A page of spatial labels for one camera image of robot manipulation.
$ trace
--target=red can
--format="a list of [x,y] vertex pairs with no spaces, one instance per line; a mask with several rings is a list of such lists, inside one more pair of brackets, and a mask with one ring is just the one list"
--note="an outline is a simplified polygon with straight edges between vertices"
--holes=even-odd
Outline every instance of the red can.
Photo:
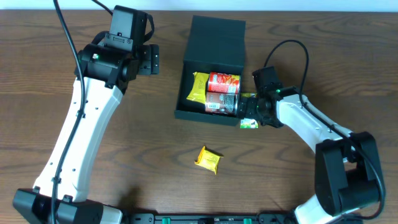
[[241,86],[239,75],[211,72],[209,75],[208,91],[215,93],[238,94]]
[[206,109],[208,113],[235,115],[238,110],[238,95],[225,93],[206,94]]

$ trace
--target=black box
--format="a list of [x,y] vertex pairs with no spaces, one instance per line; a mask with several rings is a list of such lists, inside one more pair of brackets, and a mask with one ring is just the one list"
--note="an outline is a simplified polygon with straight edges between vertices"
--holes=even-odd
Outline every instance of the black box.
[[187,96],[193,86],[194,72],[242,75],[245,26],[245,21],[193,16],[175,118],[230,126],[239,123],[240,119],[235,116],[205,113],[204,104],[187,100]]

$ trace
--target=wooden surface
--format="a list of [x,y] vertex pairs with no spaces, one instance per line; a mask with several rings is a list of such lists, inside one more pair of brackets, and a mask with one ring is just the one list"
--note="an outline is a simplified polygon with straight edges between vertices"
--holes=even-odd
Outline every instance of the wooden surface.
[[[174,119],[183,53],[198,14],[246,21],[245,91],[254,90],[251,72],[275,44],[306,44],[305,94],[337,123],[377,139],[387,201],[375,222],[398,222],[398,14],[151,14],[160,75],[129,84],[99,147],[90,199],[159,213],[256,213],[291,210],[314,194],[313,152],[288,127],[247,130]],[[105,11],[64,16],[78,50],[111,21]],[[24,223],[12,198],[18,188],[32,187],[52,152],[75,62],[55,11],[0,11],[0,53],[0,223]],[[271,64],[285,86],[300,83],[300,47],[279,49]],[[193,163],[204,144],[224,154],[218,175]]]

